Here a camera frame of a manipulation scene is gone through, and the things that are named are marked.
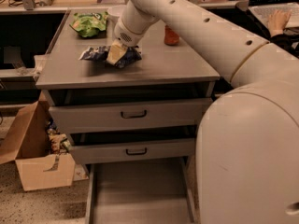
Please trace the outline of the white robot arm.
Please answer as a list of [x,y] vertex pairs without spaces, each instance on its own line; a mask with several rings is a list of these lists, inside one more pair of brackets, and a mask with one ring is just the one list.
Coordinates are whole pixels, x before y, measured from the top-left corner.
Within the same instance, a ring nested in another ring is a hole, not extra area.
[[198,129],[201,224],[299,224],[299,60],[186,0],[128,0],[114,33],[133,47],[156,21],[233,87]]

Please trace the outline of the person's hand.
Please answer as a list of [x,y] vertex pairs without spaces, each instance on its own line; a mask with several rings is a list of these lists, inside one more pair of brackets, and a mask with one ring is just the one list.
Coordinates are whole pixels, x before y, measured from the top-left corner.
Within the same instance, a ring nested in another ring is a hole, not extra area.
[[268,30],[271,36],[282,35],[290,19],[290,11],[275,10],[268,18]]

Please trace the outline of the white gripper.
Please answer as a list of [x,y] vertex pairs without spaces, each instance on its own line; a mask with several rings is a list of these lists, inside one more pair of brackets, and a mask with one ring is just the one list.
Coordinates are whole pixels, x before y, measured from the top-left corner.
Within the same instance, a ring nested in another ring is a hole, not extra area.
[[134,47],[159,18],[155,3],[129,1],[114,28],[115,39],[109,49],[107,62],[115,65],[127,52]]

